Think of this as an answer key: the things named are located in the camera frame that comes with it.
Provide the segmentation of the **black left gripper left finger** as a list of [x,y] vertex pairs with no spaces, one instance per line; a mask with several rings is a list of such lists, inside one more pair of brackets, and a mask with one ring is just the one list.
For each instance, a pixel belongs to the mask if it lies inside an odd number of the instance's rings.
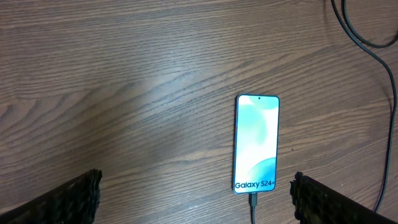
[[92,169],[1,215],[1,224],[92,224],[102,172]]

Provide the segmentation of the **blue Samsung Galaxy smartphone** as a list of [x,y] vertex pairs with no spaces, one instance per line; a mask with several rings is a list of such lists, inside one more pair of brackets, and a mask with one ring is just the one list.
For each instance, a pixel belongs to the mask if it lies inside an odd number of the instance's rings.
[[275,95],[240,94],[234,124],[233,191],[275,189],[280,99]]

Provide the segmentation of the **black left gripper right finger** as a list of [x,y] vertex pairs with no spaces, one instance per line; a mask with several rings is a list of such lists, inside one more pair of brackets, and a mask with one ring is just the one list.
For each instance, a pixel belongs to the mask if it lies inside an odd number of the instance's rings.
[[301,172],[290,194],[300,224],[397,224]]

